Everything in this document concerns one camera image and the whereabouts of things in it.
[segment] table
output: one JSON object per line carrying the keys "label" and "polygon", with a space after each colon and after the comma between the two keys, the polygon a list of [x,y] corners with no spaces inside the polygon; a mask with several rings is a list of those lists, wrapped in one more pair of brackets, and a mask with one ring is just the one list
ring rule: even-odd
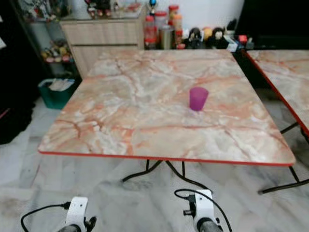
{"label": "table", "polygon": [[[309,51],[248,51],[248,57],[297,121],[281,132],[285,133],[299,124],[309,143]],[[309,183],[309,179],[299,181],[292,166],[290,171],[296,180],[295,183],[265,189],[261,193],[293,188]]]}
{"label": "table", "polygon": [[[210,92],[201,112],[188,107],[189,90],[195,86]],[[124,181],[149,173],[163,160],[182,179],[185,161],[271,166],[295,162],[225,50],[103,52],[38,150],[147,160],[144,172]],[[149,160],[158,161],[149,167]],[[182,175],[171,160],[183,162]]]}

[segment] green bin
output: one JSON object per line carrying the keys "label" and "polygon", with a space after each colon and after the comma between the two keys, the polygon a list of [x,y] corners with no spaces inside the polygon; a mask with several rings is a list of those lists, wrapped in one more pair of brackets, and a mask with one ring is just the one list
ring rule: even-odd
{"label": "green bin", "polygon": [[54,79],[45,79],[39,83],[38,87],[46,107],[61,110],[67,104],[81,81],[68,79],[68,81],[73,82],[73,84],[64,91],[51,90],[49,86],[53,83],[53,81]]}

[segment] black cable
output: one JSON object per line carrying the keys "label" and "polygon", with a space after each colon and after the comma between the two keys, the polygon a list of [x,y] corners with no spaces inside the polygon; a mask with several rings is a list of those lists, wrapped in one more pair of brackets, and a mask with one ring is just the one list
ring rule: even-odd
{"label": "black cable", "polygon": [[34,213],[36,213],[36,212],[38,212],[38,211],[41,211],[41,210],[43,210],[43,209],[52,208],[52,207],[62,207],[62,208],[64,208],[65,210],[68,210],[68,208],[70,207],[70,204],[71,204],[71,202],[66,202],[66,203],[64,203],[64,204],[52,204],[52,205],[44,206],[44,207],[42,207],[42,208],[33,210],[33,211],[31,211],[31,212],[29,212],[29,213],[27,213],[27,214],[25,214],[25,215],[23,215],[23,216],[21,217],[21,219],[20,219],[21,227],[23,228],[23,230],[24,230],[25,232],[29,232],[28,229],[25,227],[25,224],[24,224],[24,219],[25,219],[26,217],[28,217],[29,215],[34,214]]}
{"label": "black cable", "polygon": [[184,188],[178,189],[178,190],[174,191],[174,194],[175,194],[176,197],[179,197],[179,198],[188,200],[188,197],[183,197],[183,196],[177,194],[178,192],[184,192],[184,191],[187,191],[187,192],[194,192],[194,193],[200,194],[200,195],[202,195],[203,197],[206,197],[208,200],[210,200],[210,201],[220,210],[221,214],[223,215],[223,217],[224,217],[224,219],[225,219],[225,221],[226,221],[226,224],[227,224],[227,227],[228,227],[229,231],[232,232],[231,225],[230,225],[230,223],[229,223],[229,221],[228,221],[228,219],[227,219],[227,217],[226,217],[226,215],[225,215],[223,209],[217,204],[217,202],[215,202],[213,199],[211,199],[209,196],[205,195],[204,193],[201,193],[201,192],[196,191],[196,190],[193,190],[193,189],[188,189],[188,188],[185,188],[185,189],[184,189]]}

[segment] white wall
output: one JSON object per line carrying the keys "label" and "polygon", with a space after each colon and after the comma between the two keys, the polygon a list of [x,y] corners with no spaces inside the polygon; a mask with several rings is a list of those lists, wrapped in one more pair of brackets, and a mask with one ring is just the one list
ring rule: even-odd
{"label": "white wall", "polygon": [[190,29],[227,26],[234,18],[238,20],[244,0],[157,0],[157,2],[158,10],[165,11],[168,11],[170,4],[178,4],[183,15],[183,27]]}

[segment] cabinet drawer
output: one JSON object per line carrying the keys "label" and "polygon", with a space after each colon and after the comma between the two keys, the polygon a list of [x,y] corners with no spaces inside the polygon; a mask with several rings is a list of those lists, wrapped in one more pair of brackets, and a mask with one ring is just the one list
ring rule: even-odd
{"label": "cabinet drawer", "polygon": [[136,24],[132,22],[64,24],[70,44],[137,44]]}

